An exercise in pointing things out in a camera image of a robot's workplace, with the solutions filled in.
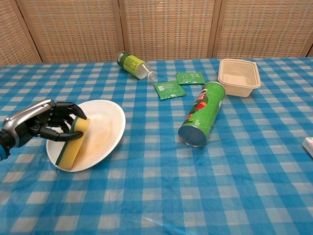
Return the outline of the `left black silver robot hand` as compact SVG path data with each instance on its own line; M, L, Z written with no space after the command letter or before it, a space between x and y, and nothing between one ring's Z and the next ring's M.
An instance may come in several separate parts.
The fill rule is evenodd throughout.
M80 131L69 132L74 119L87 119L82 109L73 102L41 100L16 114L8 116L0 131L0 143L9 150L25 145L33 137L52 141L72 141L82 137Z

